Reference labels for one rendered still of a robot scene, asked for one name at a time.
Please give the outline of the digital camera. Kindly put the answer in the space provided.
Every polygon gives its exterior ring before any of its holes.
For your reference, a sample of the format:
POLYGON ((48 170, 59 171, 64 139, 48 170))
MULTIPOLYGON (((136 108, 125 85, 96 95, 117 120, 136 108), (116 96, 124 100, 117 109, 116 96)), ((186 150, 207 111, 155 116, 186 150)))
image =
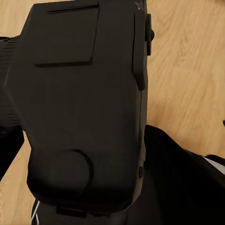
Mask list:
POLYGON ((34 4, 0 37, 0 130, 21 125, 27 185, 56 214, 111 218, 140 195, 154 37, 146 0, 34 4))

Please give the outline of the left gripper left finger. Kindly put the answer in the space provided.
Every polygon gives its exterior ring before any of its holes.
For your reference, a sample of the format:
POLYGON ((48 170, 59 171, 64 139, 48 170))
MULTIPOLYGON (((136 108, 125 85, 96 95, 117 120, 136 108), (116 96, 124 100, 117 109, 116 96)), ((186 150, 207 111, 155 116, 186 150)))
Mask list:
POLYGON ((0 181, 24 143, 21 125, 0 130, 0 181))

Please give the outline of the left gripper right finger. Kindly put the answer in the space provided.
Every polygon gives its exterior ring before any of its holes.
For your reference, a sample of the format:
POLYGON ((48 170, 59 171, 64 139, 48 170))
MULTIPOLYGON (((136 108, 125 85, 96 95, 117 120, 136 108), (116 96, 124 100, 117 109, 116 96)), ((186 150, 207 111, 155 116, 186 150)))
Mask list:
POLYGON ((144 144, 163 225, 225 225, 225 188, 163 130, 144 144))

